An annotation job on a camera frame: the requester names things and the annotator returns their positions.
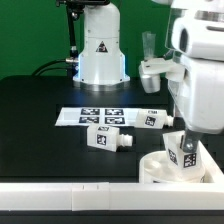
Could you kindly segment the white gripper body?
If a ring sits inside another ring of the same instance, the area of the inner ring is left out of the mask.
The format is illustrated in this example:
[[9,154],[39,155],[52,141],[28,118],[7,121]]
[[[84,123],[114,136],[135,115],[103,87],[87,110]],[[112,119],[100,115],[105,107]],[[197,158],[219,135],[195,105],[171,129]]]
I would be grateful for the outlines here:
[[167,45],[181,67],[168,86],[186,127],[218,134],[224,130],[224,12],[173,6]]

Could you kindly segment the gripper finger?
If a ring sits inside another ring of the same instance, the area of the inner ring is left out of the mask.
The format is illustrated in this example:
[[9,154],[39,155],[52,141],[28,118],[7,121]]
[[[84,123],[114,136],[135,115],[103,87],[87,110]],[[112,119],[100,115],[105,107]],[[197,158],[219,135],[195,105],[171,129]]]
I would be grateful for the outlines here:
[[200,132],[191,131],[186,128],[184,134],[181,137],[180,148],[184,153],[195,153],[197,151],[198,142],[201,139],[202,134]]

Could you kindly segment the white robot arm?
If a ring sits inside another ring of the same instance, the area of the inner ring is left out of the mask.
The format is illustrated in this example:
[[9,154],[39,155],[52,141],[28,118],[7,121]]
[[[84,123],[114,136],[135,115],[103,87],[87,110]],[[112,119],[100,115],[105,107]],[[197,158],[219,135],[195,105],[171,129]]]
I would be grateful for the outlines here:
[[[143,61],[140,77],[151,93],[160,90],[159,75],[166,75],[186,125],[182,147],[190,152],[201,134],[224,131],[224,0],[153,1],[170,7],[166,47],[173,57]],[[75,83],[99,90],[129,80],[119,49],[119,19],[111,4],[85,3],[85,45]]]

